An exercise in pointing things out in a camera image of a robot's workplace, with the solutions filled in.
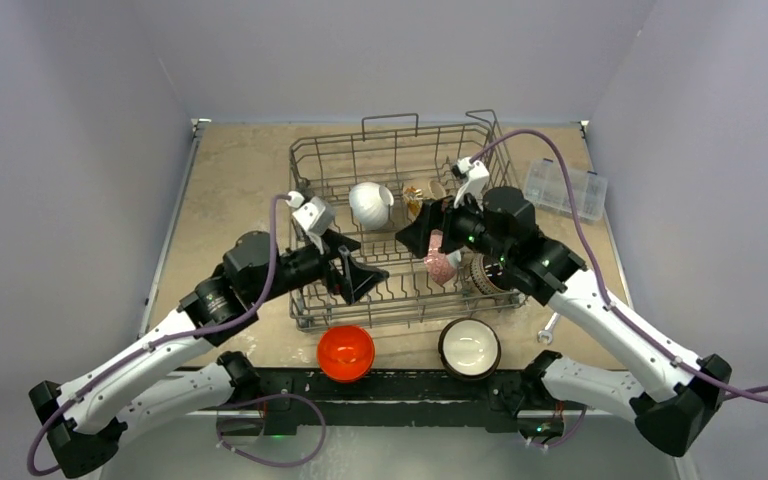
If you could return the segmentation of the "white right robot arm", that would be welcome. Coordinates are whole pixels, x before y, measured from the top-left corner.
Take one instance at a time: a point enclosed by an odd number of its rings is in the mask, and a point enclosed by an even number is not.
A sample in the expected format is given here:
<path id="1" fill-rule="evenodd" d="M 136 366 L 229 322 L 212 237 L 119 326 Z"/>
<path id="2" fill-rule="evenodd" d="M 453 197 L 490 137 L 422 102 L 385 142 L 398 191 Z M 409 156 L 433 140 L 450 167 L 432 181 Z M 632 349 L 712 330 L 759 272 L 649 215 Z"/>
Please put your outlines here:
<path id="1" fill-rule="evenodd" d="M 724 359 L 699 356 L 614 294 L 603 295 L 595 270 L 540 230 L 534 206 L 515 187 L 492 188 L 481 202 L 468 198 L 461 206 L 450 197 L 426 200 L 395 238 L 423 258 L 434 231 L 442 235 L 441 251 L 468 248 L 498 262 L 508 288 L 579 326 L 625 368 L 608 371 L 561 354 L 541 354 L 521 381 L 529 404 L 544 407 L 554 399 L 586 404 L 633 423 L 665 454 L 688 452 L 724 400 L 721 389 L 705 380 L 730 379 Z"/>

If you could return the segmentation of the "plain white bowl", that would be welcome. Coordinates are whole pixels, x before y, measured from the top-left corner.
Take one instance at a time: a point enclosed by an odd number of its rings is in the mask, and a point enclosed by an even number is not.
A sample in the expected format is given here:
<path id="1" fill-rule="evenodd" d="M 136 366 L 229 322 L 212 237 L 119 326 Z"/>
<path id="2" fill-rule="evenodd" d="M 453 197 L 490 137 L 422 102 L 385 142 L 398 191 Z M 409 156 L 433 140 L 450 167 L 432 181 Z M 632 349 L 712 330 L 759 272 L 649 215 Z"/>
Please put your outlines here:
<path id="1" fill-rule="evenodd" d="M 367 230 L 377 230 L 388 223 L 394 201 L 386 186 L 374 182 L 356 184 L 349 192 L 351 211 Z"/>

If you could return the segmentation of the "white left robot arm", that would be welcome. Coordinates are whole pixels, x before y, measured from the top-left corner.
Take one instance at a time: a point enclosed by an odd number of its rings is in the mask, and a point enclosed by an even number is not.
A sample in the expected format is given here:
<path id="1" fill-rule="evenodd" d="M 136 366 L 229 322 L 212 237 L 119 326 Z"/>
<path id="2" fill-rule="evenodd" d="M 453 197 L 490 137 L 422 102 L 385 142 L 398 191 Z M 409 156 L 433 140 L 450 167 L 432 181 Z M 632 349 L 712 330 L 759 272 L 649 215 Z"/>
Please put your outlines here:
<path id="1" fill-rule="evenodd" d="M 114 358 L 72 381 L 43 381 L 29 398 L 41 423 L 27 454 L 36 467 L 42 441 L 65 477 L 86 475 L 148 431 L 187 413 L 229 404 L 252 405 L 260 377 L 241 352 L 225 352 L 208 366 L 176 380 L 168 374 L 222 345 L 257 321 L 265 302 L 322 282 L 353 304 L 387 280 L 387 271 L 358 263 L 359 242 L 327 230 L 324 246 L 279 253 L 273 235 L 248 232 L 150 332 Z"/>

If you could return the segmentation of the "orange bowl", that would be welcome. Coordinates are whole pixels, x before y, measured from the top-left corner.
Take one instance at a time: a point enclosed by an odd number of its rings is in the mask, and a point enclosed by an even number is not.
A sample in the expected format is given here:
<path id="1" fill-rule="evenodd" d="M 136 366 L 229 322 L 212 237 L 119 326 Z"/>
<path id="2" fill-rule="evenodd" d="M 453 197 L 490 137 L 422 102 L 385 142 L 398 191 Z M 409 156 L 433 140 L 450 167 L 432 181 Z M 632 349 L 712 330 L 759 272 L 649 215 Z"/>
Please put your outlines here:
<path id="1" fill-rule="evenodd" d="M 339 383 L 353 383 L 363 378 L 371 370 L 375 354 L 370 334 L 355 325 L 328 329 L 316 349 L 320 370 Z"/>

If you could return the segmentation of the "floral patterned bowl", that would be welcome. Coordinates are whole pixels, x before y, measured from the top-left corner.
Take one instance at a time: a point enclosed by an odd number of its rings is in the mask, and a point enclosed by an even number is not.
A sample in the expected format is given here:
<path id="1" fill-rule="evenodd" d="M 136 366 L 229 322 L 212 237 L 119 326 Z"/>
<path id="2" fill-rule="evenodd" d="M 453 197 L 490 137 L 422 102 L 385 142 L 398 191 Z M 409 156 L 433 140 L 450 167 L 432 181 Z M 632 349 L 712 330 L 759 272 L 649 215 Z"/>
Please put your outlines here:
<path id="1" fill-rule="evenodd" d="M 423 259 L 428 277 L 440 286 L 445 285 L 458 275 L 462 263 L 462 252 L 460 250 L 450 253 L 442 253 L 440 251 L 442 240 L 442 232 L 433 230 L 429 240 L 428 254 Z"/>

